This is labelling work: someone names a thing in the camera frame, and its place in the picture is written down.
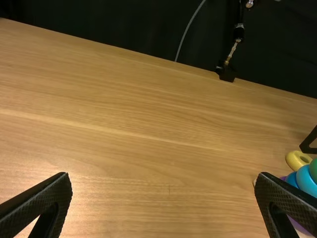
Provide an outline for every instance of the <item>stacking ring toy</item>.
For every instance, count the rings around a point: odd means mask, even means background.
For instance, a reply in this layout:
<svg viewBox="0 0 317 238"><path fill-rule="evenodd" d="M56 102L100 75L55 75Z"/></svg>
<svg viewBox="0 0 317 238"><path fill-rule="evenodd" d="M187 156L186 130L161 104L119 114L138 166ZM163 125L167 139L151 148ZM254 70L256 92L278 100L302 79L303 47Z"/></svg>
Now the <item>stacking ring toy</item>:
<svg viewBox="0 0 317 238"><path fill-rule="evenodd" d="M304 165L310 164L312 161L312 158L309 155L297 150L289 152L285 159L288 166L294 171L299 170L299 168Z"/></svg>
<svg viewBox="0 0 317 238"><path fill-rule="evenodd" d="M296 188L299 188L298 185L297 185L297 182L296 182L296 172L290 173L290 174L286 177L285 182L287 182L287 183L290 184L290 185L293 185L293 186L296 187Z"/></svg>
<svg viewBox="0 0 317 238"><path fill-rule="evenodd" d="M309 172L311 173L311 176L315 183L317 183L317 159L314 159L310 164L309 164Z"/></svg>
<svg viewBox="0 0 317 238"><path fill-rule="evenodd" d="M304 165L297 171L296 182L300 190L317 198L317 184L309 173L309 165Z"/></svg>

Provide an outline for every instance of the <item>wood grain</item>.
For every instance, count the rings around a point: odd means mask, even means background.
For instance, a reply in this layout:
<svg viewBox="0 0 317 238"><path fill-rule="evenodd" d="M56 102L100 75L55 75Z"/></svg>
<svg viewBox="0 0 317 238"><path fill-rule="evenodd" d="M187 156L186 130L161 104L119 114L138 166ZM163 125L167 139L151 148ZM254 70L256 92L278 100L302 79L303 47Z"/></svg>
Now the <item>wood grain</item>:
<svg viewBox="0 0 317 238"><path fill-rule="evenodd" d="M62 238L268 237L315 99L5 19L0 54L0 202L66 171Z"/></svg>

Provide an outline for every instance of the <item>black curtain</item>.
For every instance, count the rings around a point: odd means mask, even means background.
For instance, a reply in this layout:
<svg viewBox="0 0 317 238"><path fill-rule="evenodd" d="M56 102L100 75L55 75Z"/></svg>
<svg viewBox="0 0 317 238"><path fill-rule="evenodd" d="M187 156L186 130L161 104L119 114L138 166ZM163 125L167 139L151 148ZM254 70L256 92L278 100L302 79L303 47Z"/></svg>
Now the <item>black curtain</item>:
<svg viewBox="0 0 317 238"><path fill-rule="evenodd" d="M2 0L1 14L24 23L174 60L202 0ZM206 0L178 61L215 70L230 51L239 0ZM245 41L231 60L237 76L317 98L317 1L255 0L244 12Z"/></svg>

